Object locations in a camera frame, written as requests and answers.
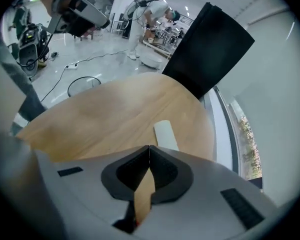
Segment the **white floor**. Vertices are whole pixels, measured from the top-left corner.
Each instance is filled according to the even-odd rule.
[[[32,79],[33,87],[41,100],[59,80],[66,65],[94,56],[119,52],[118,54],[83,61],[78,64],[76,70],[66,70],[60,82],[42,102],[47,108],[51,108],[68,98],[68,86],[77,78],[95,77],[104,84],[108,81],[123,79],[140,73],[162,72],[168,63],[166,58],[154,53],[151,48],[139,44],[139,53],[154,53],[162,59],[160,68],[153,69],[141,64],[139,59],[131,60],[128,58],[124,51],[126,49],[128,49],[128,39],[124,39],[116,33],[110,34],[106,30],[96,31],[93,40],[89,36],[82,41],[80,38],[74,39],[70,34],[56,34],[51,39],[49,50],[50,54],[58,52],[59,56],[54,61],[47,60],[47,66],[38,70]],[[28,123],[19,114],[16,115],[14,121],[22,127]]]

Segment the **white pants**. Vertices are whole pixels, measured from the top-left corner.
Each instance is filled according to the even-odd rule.
[[[137,10],[135,10],[131,22],[131,30],[130,30],[130,37],[129,37],[129,53],[131,55],[136,53],[136,48],[138,46],[139,39],[144,35],[144,16],[142,15],[139,19],[135,15]]]

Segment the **wooden piece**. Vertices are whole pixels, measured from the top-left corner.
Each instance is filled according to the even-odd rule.
[[[161,120],[170,121],[181,152],[213,160],[214,132],[203,105],[180,83],[159,73],[79,93],[38,116],[17,136],[53,162],[61,162],[157,145],[154,124]],[[155,191],[151,173],[142,182],[145,186],[140,184],[135,194],[145,198],[135,199],[140,221],[148,214]]]

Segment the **round table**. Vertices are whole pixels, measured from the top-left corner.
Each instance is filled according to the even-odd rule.
[[[61,162],[157,145],[154,124],[161,120],[170,121],[181,152],[213,160],[214,132],[203,105],[183,85],[159,73],[110,81],[72,96],[17,136],[53,162]],[[136,191],[143,198],[145,190],[155,191],[147,176],[152,177],[147,173]],[[146,201],[135,204],[146,206],[139,221],[150,210],[150,195],[146,196]]]

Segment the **white shirt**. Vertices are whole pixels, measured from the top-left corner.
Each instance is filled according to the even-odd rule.
[[[132,20],[138,19],[139,22],[146,22],[146,18],[144,16],[145,12],[151,11],[151,19],[157,19],[163,17],[165,12],[169,9],[169,5],[161,0],[155,0],[149,2],[146,7],[139,7],[133,13]]]

